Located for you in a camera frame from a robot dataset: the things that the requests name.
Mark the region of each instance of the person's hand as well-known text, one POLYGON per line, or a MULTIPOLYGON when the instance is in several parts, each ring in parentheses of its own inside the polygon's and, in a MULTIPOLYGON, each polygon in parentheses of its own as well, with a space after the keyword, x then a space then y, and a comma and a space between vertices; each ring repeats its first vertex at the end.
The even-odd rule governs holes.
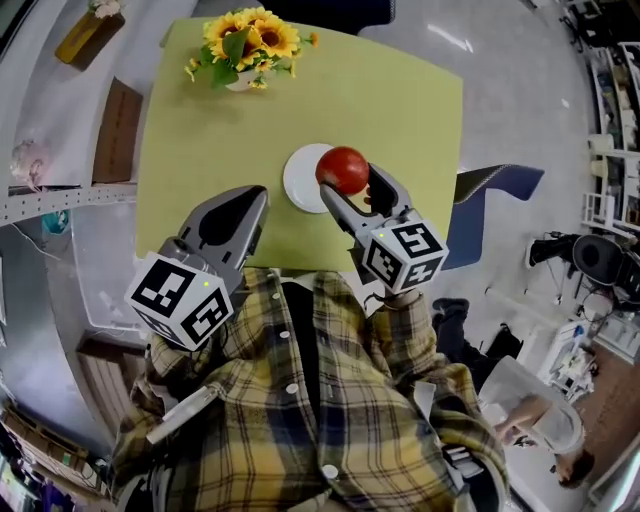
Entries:
POLYGON ((498 434, 498 439, 502 444, 512 444, 513 440, 520 433, 520 429, 518 427, 512 427, 508 423, 498 423, 495 427, 496 434, 498 434))

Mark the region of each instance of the green table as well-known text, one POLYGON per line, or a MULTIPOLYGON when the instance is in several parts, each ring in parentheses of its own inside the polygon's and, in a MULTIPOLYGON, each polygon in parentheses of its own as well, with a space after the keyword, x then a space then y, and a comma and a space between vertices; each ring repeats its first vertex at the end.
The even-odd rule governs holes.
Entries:
POLYGON ((462 80, 360 37, 300 25, 320 36, 296 79, 266 90, 211 90, 182 68, 201 45, 205 19, 174 23, 166 39, 140 156, 137 253, 157 251, 191 210, 224 190, 259 184, 271 208, 249 264, 353 270, 352 239, 326 213, 298 210, 282 172, 301 146, 351 146, 401 182, 446 238, 462 124, 462 80))

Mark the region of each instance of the white plate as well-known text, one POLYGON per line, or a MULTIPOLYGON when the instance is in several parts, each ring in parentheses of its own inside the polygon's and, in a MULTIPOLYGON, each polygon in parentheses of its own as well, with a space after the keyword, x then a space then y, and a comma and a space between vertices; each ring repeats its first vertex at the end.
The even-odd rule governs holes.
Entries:
POLYGON ((316 181, 316 166, 327 151, 329 144, 309 144, 298 149, 284 166, 282 181, 291 202, 308 213, 325 213, 327 207, 320 197, 320 186, 316 181))

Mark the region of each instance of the blue chair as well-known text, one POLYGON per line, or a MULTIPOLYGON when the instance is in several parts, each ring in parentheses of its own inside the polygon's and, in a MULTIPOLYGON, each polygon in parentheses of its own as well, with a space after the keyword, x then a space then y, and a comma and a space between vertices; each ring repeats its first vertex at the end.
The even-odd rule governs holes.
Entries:
POLYGON ((283 20, 358 35, 364 27, 387 25, 396 15, 395 0, 260 0, 283 20))
POLYGON ((540 169, 511 164, 458 174, 447 237, 449 256, 442 269, 466 267, 480 260, 487 189, 503 190, 528 201, 543 174, 540 169))

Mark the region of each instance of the plaid shirt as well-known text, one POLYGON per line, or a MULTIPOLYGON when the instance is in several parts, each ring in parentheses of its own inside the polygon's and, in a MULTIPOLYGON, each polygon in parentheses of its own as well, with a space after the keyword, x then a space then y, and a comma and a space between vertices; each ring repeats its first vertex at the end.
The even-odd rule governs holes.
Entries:
POLYGON ((168 510, 318 510, 332 493, 353 509, 452 510, 458 492, 440 441, 490 460, 507 482, 469 371, 436 353, 422 298, 366 318, 338 274, 318 273, 317 338, 296 340, 278 276, 262 269, 245 276, 244 307, 201 353, 154 340, 120 427, 114 496, 149 469, 145 436, 164 414, 157 390, 182 400, 203 384, 216 400, 173 434, 171 448, 155 447, 179 454, 168 510), (298 342, 318 346, 318 421, 298 342), (413 402, 418 380, 437 386, 429 421, 413 402))

